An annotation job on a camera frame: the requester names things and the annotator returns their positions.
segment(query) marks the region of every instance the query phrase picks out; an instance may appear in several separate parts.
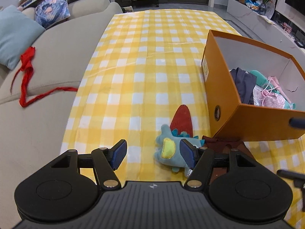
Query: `cardboard box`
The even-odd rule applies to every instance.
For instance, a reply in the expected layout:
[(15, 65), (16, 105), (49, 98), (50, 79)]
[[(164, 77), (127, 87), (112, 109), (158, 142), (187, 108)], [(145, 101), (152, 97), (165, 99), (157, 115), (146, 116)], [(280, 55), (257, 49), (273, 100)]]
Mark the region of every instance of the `cardboard box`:
[[(252, 39), (210, 30), (201, 66), (212, 137), (269, 141), (297, 139), (305, 133), (289, 126), (292, 117), (305, 119), (305, 72), (292, 55)], [(277, 77), (296, 110), (241, 103), (229, 72), (237, 67)]]

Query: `yellow plush ear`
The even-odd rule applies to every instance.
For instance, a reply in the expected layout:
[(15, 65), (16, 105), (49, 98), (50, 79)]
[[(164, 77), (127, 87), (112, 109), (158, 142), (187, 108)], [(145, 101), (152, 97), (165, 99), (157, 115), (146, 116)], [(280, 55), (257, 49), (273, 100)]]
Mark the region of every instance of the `yellow plush ear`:
[(176, 152), (176, 144), (170, 138), (163, 139), (161, 158), (171, 158)]

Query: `throw pillow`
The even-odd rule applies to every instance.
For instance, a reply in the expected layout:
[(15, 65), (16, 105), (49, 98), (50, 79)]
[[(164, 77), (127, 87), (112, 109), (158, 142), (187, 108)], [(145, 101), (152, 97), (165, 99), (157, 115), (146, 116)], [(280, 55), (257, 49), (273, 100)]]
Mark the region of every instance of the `throw pillow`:
[(11, 5), (0, 13), (0, 63), (13, 70), (20, 56), (45, 31)]
[(35, 9), (35, 19), (45, 29), (70, 17), (67, 0), (44, 0)]

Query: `sofa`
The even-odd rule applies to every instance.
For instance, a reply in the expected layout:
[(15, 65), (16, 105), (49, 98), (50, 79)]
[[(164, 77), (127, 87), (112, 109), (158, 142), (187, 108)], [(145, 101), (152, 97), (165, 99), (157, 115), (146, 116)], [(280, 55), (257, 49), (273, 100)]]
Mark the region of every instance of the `sofa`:
[[(46, 30), (34, 43), (34, 75), (28, 99), (59, 86), (78, 88), (85, 69), (113, 15), (122, 13), (109, 0), (69, 4), (68, 21)], [(23, 11), (35, 19), (35, 9)], [(21, 219), (14, 202), (17, 185), (60, 154), (65, 127), (76, 92), (54, 92), (26, 108), (19, 104), (23, 73), (10, 86), (21, 63), (0, 68), (0, 228)]]

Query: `gray tile floor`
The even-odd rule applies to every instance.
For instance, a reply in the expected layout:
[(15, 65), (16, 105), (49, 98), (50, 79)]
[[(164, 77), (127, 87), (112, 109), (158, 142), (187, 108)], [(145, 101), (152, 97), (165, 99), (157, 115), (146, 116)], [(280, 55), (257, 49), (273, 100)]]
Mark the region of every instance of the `gray tile floor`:
[(220, 8), (213, 8), (200, 4), (186, 4), (186, 3), (160, 3), (159, 7), (136, 7), (134, 11), (143, 11), (147, 9), (169, 9), (169, 8), (181, 8), (181, 9), (196, 9), (202, 11), (213, 11), (224, 19), (231, 27), (233, 27), (242, 36), (255, 39), (263, 42), (255, 33), (253, 33), (247, 26), (227, 13), (226, 10)]

